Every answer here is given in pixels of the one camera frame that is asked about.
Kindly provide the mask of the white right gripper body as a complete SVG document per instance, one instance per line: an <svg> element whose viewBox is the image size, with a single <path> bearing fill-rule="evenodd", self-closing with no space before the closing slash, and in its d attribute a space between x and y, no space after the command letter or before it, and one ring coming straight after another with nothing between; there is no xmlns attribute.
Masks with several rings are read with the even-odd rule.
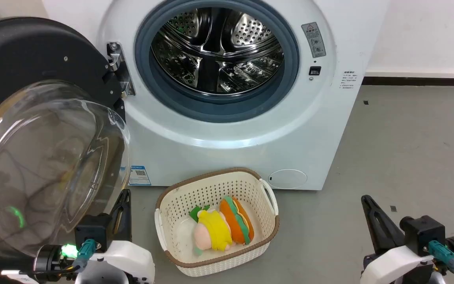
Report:
<svg viewBox="0 0 454 284"><path fill-rule="evenodd" d="M361 284L444 284L436 263L448 263L448 247L428 244L423 248L429 255L420 256L408 246L396 247L382 255L364 257Z"/></svg>

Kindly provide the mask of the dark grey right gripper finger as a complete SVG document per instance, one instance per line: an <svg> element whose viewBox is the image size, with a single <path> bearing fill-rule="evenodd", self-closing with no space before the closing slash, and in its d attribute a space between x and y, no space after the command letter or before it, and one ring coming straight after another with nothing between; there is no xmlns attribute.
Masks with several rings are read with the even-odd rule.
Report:
<svg viewBox="0 0 454 284"><path fill-rule="evenodd" d="M376 255L405 244L402 230L389 218L370 195L361 197L368 230Z"/></svg>

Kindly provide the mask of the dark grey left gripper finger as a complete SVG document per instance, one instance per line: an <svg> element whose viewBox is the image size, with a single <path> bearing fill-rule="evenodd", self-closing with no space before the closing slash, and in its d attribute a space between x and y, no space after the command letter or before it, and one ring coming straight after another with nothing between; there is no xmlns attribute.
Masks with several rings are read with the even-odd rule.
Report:
<svg viewBox="0 0 454 284"><path fill-rule="evenodd" d="M131 216L131 191L123 189L110 212L112 240L133 241Z"/></svg>

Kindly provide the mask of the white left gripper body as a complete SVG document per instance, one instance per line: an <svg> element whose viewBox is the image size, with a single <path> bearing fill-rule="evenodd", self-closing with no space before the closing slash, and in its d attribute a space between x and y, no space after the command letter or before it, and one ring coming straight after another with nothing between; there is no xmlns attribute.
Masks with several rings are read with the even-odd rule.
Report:
<svg viewBox="0 0 454 284"><path fill-rule="evenodd" d="M104 253L95 253L78 273L76 284L153 284L151 253L131 241L112 241Z"/></svg>

